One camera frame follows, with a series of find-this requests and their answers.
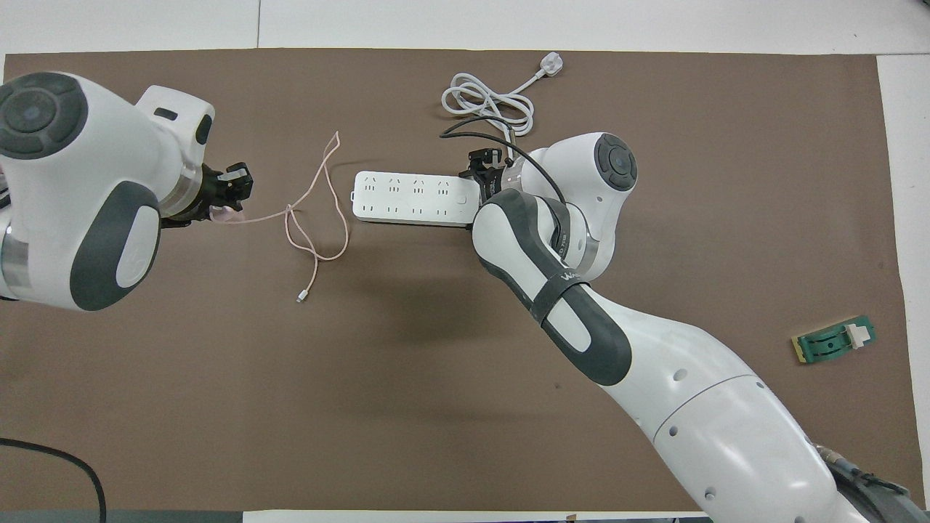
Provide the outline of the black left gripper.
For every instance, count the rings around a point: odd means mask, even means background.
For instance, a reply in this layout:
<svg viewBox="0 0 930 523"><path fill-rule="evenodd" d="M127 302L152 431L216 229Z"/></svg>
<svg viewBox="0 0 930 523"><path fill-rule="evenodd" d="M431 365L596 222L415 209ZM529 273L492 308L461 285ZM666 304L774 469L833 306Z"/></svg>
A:
<svg viewBox="0 0 930 523"><path fill-rule="evenodd" d="M250 198L253 182L246 163L234 163L225 171L201 166L201 185L195 198L182 212L175 214L174 227L188 227L193 222L208 221L213 206L241 206Z"/></svg>

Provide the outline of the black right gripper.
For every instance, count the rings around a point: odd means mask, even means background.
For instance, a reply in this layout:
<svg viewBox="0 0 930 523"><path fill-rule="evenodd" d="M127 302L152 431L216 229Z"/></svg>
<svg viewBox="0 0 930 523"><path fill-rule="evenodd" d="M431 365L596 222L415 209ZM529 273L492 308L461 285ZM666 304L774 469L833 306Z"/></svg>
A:
<svg viewBox="0 0 930 523"><path fill-rule="evenodd" d="M501 177L511 159L505 158L502 149L483 148L469 153L467 169L458 173L459 178L469 179L480 186L480 199L491 199L501 191Z"/></svg>

